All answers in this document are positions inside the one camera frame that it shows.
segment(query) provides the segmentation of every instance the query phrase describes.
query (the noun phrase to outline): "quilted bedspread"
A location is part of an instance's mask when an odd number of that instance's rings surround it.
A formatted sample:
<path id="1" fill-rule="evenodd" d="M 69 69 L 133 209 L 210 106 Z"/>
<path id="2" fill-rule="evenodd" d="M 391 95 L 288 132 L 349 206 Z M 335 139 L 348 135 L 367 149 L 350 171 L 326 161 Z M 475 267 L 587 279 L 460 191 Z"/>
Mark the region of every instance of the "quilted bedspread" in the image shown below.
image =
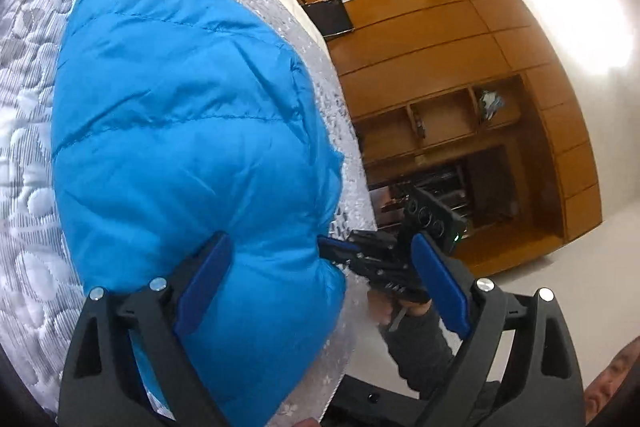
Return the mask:
<path id="1" fill-rule="evenodd" d="M 237 0 L 271 25 L 310 73 L 332 145 L 345 157 L 334 237 L 372 229 L 357 143 L 335 70 L 279 0 Z M 0 0 L 0 344 L 46 409 L 57 410 L 66 350 L 83 295 L 51 188 L 50 114 L 60 39 L 74 0 Z M 338 326 L 270 425 L 319 417 L 353 349 L 364 285 L 348 276 Z"/>

